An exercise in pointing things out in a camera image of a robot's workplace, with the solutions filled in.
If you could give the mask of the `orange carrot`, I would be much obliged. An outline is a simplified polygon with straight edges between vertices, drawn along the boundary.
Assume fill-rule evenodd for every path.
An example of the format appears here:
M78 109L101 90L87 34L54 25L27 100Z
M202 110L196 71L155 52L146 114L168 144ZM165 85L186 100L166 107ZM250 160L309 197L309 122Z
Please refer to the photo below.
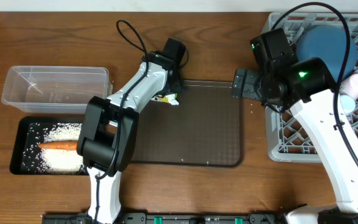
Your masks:
M39 148L75 151L77 148L77 142L76 141L45 142L45 143L39 144Z

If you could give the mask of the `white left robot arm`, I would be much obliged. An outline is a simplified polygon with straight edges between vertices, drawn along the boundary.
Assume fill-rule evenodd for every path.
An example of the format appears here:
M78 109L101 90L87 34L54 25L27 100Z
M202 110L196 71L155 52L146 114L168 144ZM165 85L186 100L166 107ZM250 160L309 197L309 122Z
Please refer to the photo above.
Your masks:
M121 174L134 153L140 112L153 96L181 88L179 71L187 53L151 51L119 91L90 99L76 149L91 182L88 223L113 223L119 216Z

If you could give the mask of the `grey dishwasher rack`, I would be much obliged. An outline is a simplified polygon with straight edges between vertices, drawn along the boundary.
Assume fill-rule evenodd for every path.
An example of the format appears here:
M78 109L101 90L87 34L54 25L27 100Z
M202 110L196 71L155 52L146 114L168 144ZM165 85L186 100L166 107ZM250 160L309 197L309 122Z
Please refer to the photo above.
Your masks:
M279 12L271 13L262 28L262 32L267 32L273 25L277 25L283 28L291 46L295 46L302 35L315 26L342 26L333 13L293 12L284 20L278 22L280 16ZM344 18L349 26L351 37L356 43L358 56L358 14L345 14ZM358 73L358 59L352 70ZM347 118L358 137L358 99L355 110ZM278 162L320 162L310 138L289 111L279 114L267 108L265 110L265 127L267 152L271 160Z

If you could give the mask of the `black waste tray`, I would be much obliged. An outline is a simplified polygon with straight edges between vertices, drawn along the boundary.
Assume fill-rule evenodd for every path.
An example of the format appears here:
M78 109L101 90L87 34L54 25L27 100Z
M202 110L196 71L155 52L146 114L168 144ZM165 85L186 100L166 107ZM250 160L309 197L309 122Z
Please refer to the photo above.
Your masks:
M77 126L83 122L81 116L26 116L19 122L9 170L15 175L86 175L80 165L74 171L53 171L43 161L39 144L52 131L63 126Z

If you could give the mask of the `clear plastic bin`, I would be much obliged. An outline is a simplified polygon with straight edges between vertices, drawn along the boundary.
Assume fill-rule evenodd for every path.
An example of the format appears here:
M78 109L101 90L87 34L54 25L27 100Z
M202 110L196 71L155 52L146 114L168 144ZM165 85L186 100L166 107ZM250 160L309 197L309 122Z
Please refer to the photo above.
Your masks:
M26 113L83 114L92 97L112 89L104 67L13 66L1 101Z

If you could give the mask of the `dark blue bowl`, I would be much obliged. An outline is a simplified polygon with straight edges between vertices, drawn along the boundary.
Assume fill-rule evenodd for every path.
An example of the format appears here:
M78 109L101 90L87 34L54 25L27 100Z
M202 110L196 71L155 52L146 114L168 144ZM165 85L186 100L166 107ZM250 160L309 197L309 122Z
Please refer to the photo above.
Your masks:
M317 26L303 34L296 44L299 61L320 58L337 81L344 59L346 33L334 26Z

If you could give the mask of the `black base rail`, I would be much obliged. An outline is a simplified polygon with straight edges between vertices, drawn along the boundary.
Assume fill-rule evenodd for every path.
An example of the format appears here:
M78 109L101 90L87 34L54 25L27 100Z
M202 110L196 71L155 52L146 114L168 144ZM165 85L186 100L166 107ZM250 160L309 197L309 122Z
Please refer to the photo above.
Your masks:
M42 224L86 224L92 223L84 213L77 215L42 215ZM251 213L248 215L164 215L146 213L124 213L114 224L284 224L283 215Z

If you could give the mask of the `white rice pile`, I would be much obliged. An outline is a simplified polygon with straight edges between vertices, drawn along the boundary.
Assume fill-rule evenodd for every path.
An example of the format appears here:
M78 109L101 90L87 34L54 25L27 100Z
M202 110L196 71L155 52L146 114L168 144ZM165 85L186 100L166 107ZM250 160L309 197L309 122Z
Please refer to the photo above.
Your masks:
M76 141L80 123L31 123L27 128L21 157L25 174L86 175L82 157L75 150L45 149L43 143Z

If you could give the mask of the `foil snack wrapper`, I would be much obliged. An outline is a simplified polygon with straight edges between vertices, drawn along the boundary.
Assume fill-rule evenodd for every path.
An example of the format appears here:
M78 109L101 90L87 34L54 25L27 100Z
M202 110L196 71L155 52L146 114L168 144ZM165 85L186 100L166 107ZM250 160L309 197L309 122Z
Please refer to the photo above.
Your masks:
M152 101L161 102L161 103L169 103L170 105L177 106L179 102L177 101L177 94L170 93L166 95L155 95L151 98Z

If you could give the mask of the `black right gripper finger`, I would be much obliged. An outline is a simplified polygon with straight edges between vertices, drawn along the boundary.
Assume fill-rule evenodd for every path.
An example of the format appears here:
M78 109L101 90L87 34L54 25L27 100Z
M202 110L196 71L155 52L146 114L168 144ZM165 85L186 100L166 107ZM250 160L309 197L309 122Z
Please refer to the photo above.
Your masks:
M260 81L261 74L255 70L246 70L243 97L251 100L261 100Z
M234 98L241 98L244 89L247 70L239 68L236 70L232 83L232 96Z

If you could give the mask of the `brown serving tray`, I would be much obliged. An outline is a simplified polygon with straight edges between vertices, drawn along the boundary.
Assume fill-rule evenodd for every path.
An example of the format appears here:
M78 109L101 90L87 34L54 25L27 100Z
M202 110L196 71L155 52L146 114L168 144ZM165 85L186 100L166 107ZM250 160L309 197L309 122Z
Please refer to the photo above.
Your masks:
M150 101L139 116L133 163L238 166L244 160L243 101L230 82L185 80L177 106Z

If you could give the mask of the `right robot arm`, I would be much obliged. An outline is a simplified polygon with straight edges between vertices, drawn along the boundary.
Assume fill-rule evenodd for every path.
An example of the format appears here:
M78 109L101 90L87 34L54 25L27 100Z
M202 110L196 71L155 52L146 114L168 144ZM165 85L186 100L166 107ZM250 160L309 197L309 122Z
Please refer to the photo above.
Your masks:
M336 197L332 208L304 205L287 212L285 223L358 223L358 138L349 124L336 82L320 58L274 72L237 69L232 95L289 109L310 138Z

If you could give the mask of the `light blue plastic cup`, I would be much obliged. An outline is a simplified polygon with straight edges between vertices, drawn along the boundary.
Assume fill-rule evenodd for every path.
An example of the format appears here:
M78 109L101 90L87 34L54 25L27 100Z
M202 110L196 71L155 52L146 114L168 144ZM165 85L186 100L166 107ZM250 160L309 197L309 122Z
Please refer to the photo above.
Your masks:
M349 116L356 108L356 101L349 95L340 95L340 101L344 114Z

